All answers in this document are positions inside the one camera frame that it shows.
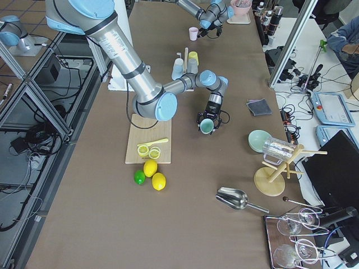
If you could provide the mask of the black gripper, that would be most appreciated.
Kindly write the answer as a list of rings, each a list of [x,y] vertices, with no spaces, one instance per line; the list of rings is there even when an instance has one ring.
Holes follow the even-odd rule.
[[[216,30],[216,36],[215,37],[211,37],[209,35],[209,32],[212,31],[212,30]],[[203,38],[203,37],[207,36],[209,39],[217,39],[217,38],[219,38],[221,36],[221,34],[222,34],[222,26],[216,26],[214,24],[211,24],[208,29],[204,29],[203,27],[201,27],[199,29],[197,37],[198,38]]]
[[[219,94],[210,94],[209,100],[207,102],[204,114],[198,113],[196,118],[196,123],[198,126],[198,131],[202,132],[201,123],[205,118],[210,118],[213,120],[213,132],[215,132],[222,124],[223,120],[220,117],[220,110],[222,106],[223,98]]]

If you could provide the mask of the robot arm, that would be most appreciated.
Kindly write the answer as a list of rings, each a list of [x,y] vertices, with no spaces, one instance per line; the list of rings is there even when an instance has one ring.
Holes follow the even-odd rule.
[[[118,25],[114,1],[46,1],[46,19],[50,28],[96,40],[135,92],[133,109],[144,118],[168,121],[177,111],[177,94],[194,87],[211,93],[204,112],[197,115],[200,130],[209,133],[222,123],[220,114],[228,86],[225,77],[210,70],[185,73],[162,85],[156,82]]]
[[[223,24],[235,15],[232,6],[227,6],[223,1],[211,1],[207,9],[188,0],[178,0],[174,3],[199,21],[198,38],[208,36],[211,39],[216,39],[220,37]]]

